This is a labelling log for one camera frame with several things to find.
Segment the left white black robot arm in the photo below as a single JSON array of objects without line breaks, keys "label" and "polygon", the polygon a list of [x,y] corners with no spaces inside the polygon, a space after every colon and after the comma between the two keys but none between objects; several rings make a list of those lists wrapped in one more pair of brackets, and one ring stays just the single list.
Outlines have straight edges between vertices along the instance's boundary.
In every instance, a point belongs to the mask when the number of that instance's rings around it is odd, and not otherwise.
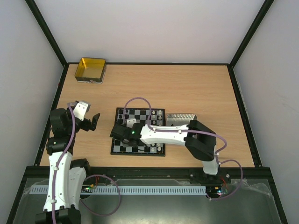
[{"label": "left white black robot arm", "polygon": [[89,105],[78,102],[66,109],[50,112],[53,136],[48,139],[46,151],[49,155],[50,175],[43,212],[37,214],[37,224],[79,224],[81,213],[78,205],[82,186],[90,165],[87,159],[73,160],[75,135],[79,130],[94,131],[100,114],[86,119]]}]

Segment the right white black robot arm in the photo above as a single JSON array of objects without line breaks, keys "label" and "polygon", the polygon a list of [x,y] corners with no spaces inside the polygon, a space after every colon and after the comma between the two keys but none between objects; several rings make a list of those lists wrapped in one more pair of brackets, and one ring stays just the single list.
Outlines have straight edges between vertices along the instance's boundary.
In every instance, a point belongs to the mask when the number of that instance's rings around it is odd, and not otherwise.
[{"label": "right white black robot arm", "polygon": [[220,177],[215,153],[216,139],[219,136],[197,120],[180,126],[154,126],[142,123],[114,125],[110,137],[129,147],[157,143],[185,146],[195,159],[202,162],[207,182],[213,183]]}]

